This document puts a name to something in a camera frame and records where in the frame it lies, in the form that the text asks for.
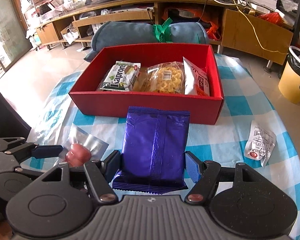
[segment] bag of yellow pasta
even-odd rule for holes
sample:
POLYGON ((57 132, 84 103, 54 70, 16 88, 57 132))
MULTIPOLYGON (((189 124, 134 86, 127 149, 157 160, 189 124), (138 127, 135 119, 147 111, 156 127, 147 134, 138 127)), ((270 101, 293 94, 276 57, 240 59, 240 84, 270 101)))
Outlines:
POLYGON ((148 68, 148 83, 145 92, 184 93, 182 62, 166 62, 148 68))

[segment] yellow trash can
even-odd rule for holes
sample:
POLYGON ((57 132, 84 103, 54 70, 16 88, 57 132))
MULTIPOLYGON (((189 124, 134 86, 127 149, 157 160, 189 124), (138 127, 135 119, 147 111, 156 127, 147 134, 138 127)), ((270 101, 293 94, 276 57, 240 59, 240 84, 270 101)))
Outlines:
POLYGON ((279 90, 290 102, 300 102, 300 49, 290 46, 288 61, 279 82, 279 90))

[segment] purple package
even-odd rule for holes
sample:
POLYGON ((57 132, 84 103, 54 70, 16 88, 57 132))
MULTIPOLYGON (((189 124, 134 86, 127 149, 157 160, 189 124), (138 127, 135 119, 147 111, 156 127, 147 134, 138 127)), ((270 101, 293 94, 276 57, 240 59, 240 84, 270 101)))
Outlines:
POLYGON ((131 106, 114 189, 163 194, 187 189, 184 182, 189 111, 131 106))

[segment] blue and white tablecloth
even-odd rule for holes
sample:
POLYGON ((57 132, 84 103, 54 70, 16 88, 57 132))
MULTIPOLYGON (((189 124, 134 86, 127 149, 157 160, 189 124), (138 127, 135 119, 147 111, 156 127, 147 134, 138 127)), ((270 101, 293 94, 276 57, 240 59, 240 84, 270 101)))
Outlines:
MULTIPOLYGON (((274 107, 249 72, 241 66, 240 61, 218 54, 216 59, 225 103, 216 125, 190 124, 186 150, 193 152, 202 161, 214 160, 225 167, 234 167, 237 162, 245 162, 282 189, 297 204, 298 217, 290 236, 300 240, 300 159, 289 133, 274 107), (264 168, 261 167, 260 161, 243 156, 252 120, 256 120, 277 136, 277 143, 264 168)), ((104 159, 114 149, 122 148, 126 119, 83 115, 68 95, 80 74, 81 72, 77 72, 64 77, 53 89, 27 141, 42 145, 64 145, 70 126, 74 123, 109 144, 104 159)), ((32 158, 25 161, 22 167, 47 171, 53 167, 55 161, 55 158, 32 158)), ((187 174, 185 181, 189 188, 193 186, 187 174)), ((174 194, 180 194, 184 198, 187 192, 188 190, 183 190, 174 194)), ((119 197, 126 194, 145 194, 128 191, 116 193, 119 197)))

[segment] red box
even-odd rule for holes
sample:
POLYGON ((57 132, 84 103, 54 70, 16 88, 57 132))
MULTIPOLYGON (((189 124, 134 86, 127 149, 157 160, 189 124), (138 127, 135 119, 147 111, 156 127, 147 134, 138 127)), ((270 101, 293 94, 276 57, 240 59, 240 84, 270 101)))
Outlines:
POLYGON ((224 102, 219 71, 212 47, 203 44, 150 43, 104 48, 79 77, 71 91, 83 114, 126 117, 129 106, 162 110, 188 110, 190 122, 215 124, 224 102), (207 72, 210 97, 156 92, 96 91, 106 72, 117 60, 140 62, 150 67, 185 57, 207 72))

